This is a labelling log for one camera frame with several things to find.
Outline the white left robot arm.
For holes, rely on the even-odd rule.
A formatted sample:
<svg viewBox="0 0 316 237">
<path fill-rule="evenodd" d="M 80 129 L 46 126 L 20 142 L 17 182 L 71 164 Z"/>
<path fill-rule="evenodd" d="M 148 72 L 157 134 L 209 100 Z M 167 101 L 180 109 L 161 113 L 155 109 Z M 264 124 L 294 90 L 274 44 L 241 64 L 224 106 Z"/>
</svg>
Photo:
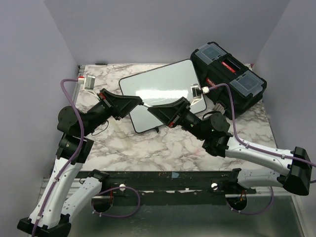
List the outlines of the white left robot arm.
<svg viewBox="0 0 316 237">
<path fill-rule="evenodd" d="M 73 220 L 92 197 L 109 191 L 108 174 L 94 170 L 74 194 L 67 196 L 94 143 L 87 136 L 109 118 L 119 120 L 128 115 L 142 104 L 142 99 L 116 95 L 105 89 L 97 97 L 98 103 L 85 113 L 71 106 L 60 111 L 57 129 L 63 136 L 51 177 L 34 211 L 19 221 L 19 230 L 34 237 L 66 237 Z"/>
</svg>

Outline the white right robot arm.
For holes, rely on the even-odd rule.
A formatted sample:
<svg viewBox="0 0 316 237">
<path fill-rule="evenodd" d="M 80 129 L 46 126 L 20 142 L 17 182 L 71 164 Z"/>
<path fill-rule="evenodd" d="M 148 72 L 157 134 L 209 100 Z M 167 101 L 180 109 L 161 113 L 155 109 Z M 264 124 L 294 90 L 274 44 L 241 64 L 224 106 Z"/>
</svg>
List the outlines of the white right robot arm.
<svg viewBox="0 0 316 237">
<path fill-rule="evenodd" d="M 238 170 L 237 176 L 227 181 L 230 192 L 281 187 L 295 195 L 309 194 L 312 165 L 305 149 L 281 150 L 239 140 L 229 132 L 230 124 L 224 115 L 211 112 L 208 117 L 199 118 L 190 111 L 190 103 L 184 97 L 170 104 L 149 107 L 148 111 L 169 128 L 179 125 L 203 141 L 202 147 L 214 157 L 236 158 L 262 166 Z"/>
</svg>

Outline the white framed whiteboard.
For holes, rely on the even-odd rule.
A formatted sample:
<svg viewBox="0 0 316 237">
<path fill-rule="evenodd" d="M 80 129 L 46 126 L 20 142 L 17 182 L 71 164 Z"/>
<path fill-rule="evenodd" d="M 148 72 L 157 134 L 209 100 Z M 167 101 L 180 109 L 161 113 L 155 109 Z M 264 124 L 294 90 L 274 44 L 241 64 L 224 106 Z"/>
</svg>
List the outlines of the white framed whiteboard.
<svg viewBox="0 0 316 237">
<path fill-rule="evenodd" d="M 123 95 L 139 96 L 147 105 L 163 105 L 185 97 L 193 102 L 191 85 L 199 84 L 197 74 L 190 59 L 161 66 L 156 69 L 137 73 L 119 80 Z M 206 101 L 191 105 L 194 114 L 206 110 Z M 163 125 L 146 107 L 137 106 L 130 112 L 130 118 L 136 133 L 143 133 Z"/>
</svg>

